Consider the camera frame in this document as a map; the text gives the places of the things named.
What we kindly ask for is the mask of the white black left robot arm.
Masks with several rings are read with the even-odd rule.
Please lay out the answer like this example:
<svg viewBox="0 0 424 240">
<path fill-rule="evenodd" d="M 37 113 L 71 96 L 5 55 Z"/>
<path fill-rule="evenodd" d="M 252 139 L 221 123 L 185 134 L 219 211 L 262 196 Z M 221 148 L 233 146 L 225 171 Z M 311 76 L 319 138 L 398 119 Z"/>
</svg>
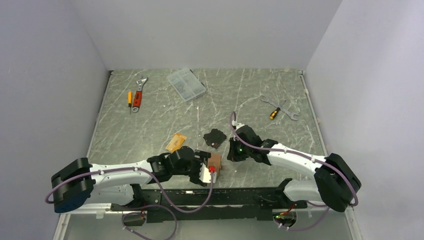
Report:
<svg viewBox="0 0 424 240">
<path fill-rule="evenodd" d="M 137 210 L 149 202 L 143 185 L 157 184 L 163 190 L 162 183 L 173 176 L 187 176 L 193 184 L 212 188 L 219 167 L 209 163 L 211 156 L 210 152 L 183 146 L 173 153 L 125 164 L 96 164 L 86 157 L 78 158 L 51 177 L 52 189 L 44 201 L 58 214 L 102 203 Z"/>
</svg>

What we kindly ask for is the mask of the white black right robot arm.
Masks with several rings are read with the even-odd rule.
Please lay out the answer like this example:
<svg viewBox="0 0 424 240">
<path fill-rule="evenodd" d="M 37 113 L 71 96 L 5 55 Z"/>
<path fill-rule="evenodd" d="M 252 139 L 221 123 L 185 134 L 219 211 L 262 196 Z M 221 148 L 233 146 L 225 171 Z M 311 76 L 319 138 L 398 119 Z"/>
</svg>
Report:
<svg viewBox="0 0 424 240">
<path fill-rule="evenodd" d="M 344 212 L 359 203 L 357 193 L 362 184 L 344 159 L 331 153 L 313 155 L 289 148 L 275 140 L 262 140 L 254 130 L 242 123 L 231 123 L 230 150 L 232 162 L 248 158 L 268 166 L 293 170 L 306 180 L 284 179 L 275 189 L 276 203 L 287 208 L 295 203 L 320 202 L 336 212 Z"/>
</svg>

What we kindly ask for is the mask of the tan leather card holder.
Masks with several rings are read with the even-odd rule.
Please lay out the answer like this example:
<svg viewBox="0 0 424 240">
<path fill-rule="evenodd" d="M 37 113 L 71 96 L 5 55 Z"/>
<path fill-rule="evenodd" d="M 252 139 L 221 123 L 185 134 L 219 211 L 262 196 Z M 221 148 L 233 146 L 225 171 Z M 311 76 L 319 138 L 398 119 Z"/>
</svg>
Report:
<svg viewBox="0 0 424 240">
<path fill-rule="evenodd" d="M 207 168 L 214 169 L 214 172 L 218 174 L 221 167 L 222 167 L 222 156 L 217 153 L 212 153 L 207 160 Z"/>
</svg>

